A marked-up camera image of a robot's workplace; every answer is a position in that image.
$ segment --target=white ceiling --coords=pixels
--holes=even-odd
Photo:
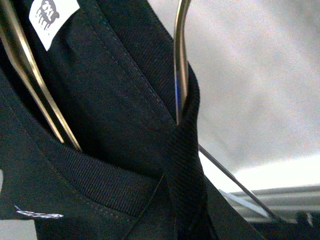
[[[178,0],[149,3],[172,35]],[[199,143],[255,189],[320,184],[320,2],[192,0],[185,34]]]

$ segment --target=white label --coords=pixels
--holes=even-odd
[[[77,0],[34,0],[29,20],[45,50],[63,24],[80,8]]]

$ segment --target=black fabric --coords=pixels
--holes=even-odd
[[[34,116],[17,106],[15,93],[3,80],[1,104],[6,108],[1,119],[6,125],[0,133],[5,136],[1,142],[5,161],[0,168],[12,179],[0,196],[2,218],[17,218],[13,204],[31,210],[39,200],[38,212],[52,212],[57,206],[71,219],[69,224],[86,216],[84,221],[93,223],[87,232],[97,233],[98,239],[175,237],[172,217],[178,239],[217,239],[212,224],[216,216],[208,214],[198,156],[200,95],[194,73],[190,70],[187,105],[177,127],[172,39],[147,1],[78,2],[80,10],[60,29],[48,52],[28,21],[32,0],[14,4],[53,98],[84,152],[95,158],[53,139]],[[133,24],[139,29],[135,33]],[[21,86],[15,90],[23,95]],[[39,112],[33,114],[40,119]],[[157,188],[163,173],[169,191]],[[61,182],[68,187],[61,187]],[[226,201],[219,198],[214,208],[221,203]],[[163,227],[151,227],[157,224]],[[247,223],[241,222],[241,227],[253,231]],[[38,229],[51,228],[48,224]]]
[[[37,121],[21,105],[1,69],[0,109],[2,123],[0,125],[0,169],[4,175],[0,194],[1,220],[28,219],[28,217],[16,213],[14,207],[16,205],[24,211],[64,215],[62,219],[37,220],[35,225],[39,240],[116,240],[125,238],[129,233],[130,238],[128,239],[138,239],[137,236],[143,235],[145,239],[171,239],[174,221],[170,209],[169,194],[166,194],[164,190],[163,181],[160,187],[161,191],[155,197],[153,190],[157,190],[157,186],[153,186],[153,184],[158,181],[154,182],[145,176],[142,177],[143,181],[140,184],[153,186],[151,195],[148,194],[145,187],[141,186],[137,187],[134,192],[126,192],[131,188],[130,185],[134,182],[136,173],[132,172],[130,179],[119,184],[117,181],[122,182],[121,178],[128,176],[127,170],[115,170],[114,166],[82,153],[76,154],[77,159],[70,158],[70,154],[56,155],[61,153],[59,149],[66,150],[68,147],[57,142],[47,132],[40,129]],[[47,142],[46,148],[43,148],[41,138]],[[75,160],[77,165],[64,166],[73,172],[74,181],[65,178],[58,171],[59,166],[53,163],[54,158],[57,158],[56,161],[59,161],[61,166],[70,160]],[[94,162],[100,162],[100,166],[96,166],[93,171],[88,171],[90,179],[86,179],[86,172],[76,171],[79,166],[86,166],[88,163],[94,166]],[[97,184],[88,196],[88,190],[91,189],[88,186],[94,183],[97,178],[107,178],[110,170],[122,173],[119,172],[118,179],[109,178],[108,181],[100,180],[98,182],[113,185],[115,189],[109,187],[109,192],[103,189],[97,191],[100,188]],[[77,182],[82,188],[77,189],[74,186]],[[123,192],[117,196],[110,195],[113,191]],[[134,202],[132,197],[127,198],[126,195],[134,195],[138,202]],[[114,205],[117,210],[95,202],[91,199],[94,196],[100,196],[117,203]],[[142,220],[149,220],[149,224],[132,231],[134,226],[139,226],[137,221],[140,216],[137,217],[121,211],[133,209],[140,204],[145,207],[141,212],[141,215],[143,214]],[[83,225],[86,225],[86,228],[77,231]],[[153,225],[158,228],[153,227],[156,230],[150,231],[149,228]]]
[[[200,105],[198,84],[189,81],[185,113],[179,126],[171,135],[166,148],[163,169],[167,177],[172,204],[176,211],[178,236],[189,238],[199,234],[199,221],[209,219],[204,172],[198,153],[197,117]],[[202,229],[203,239],[209,239],[208,221]]]
[[[160,178],[175,121],[97,3],[79,0],[48,52],[28,20],[32,0],[22,3],[16,8],[40,72],[84,152]]]
[[[172,118],[176,119],[173,40],[148,1],[98,0],[97,3]]]

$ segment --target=black garment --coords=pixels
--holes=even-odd
[[[0,49],[0,168],[10,176],[0,195],[1,219],[25,218],[14,205],[65,216],[38,220],[39,239],[76,236],[72,229],[81,226],[87,226],[88,239],[97,240],[215,239],[216,234],[260,239],[206,182],[192,70],[184,118],[175,124],[172,39],[147,1],[78,2],[80,10],[48,52],[28,20],[32,1],[14,4],[40,72],[88,155],[45,131],[48,126]],[[224,215],[209,217],[206,185],[214,193],[209,207],[223,208]],[[229,220],[235,225],[228,228]]]

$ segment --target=metal hanger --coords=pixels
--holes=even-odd
[[[173,57],[174,57],[174,82],[175,82],[175,103],[176,123],[179,125],[182,120],[184,106],[188,95],[189,69],[185,43],[185,23],[187,11],[191,0],[179,0],[175,18],[173,34]],[[255,201],[268,214],[269,218],[276,222],[286,222],[284,218],[276,215],[269,207],[261,202],[250,190],[242,185],[236,177],[229,172],[218,160],[211,156],[200,144],[199,151],[203,153],[220,171],[236,183],[253,201]]]
[[[55,136],[81,151],[81,147],[52,98],[40,74],[15,8],[0,0],[0,38],[14,69],[31,93]]]

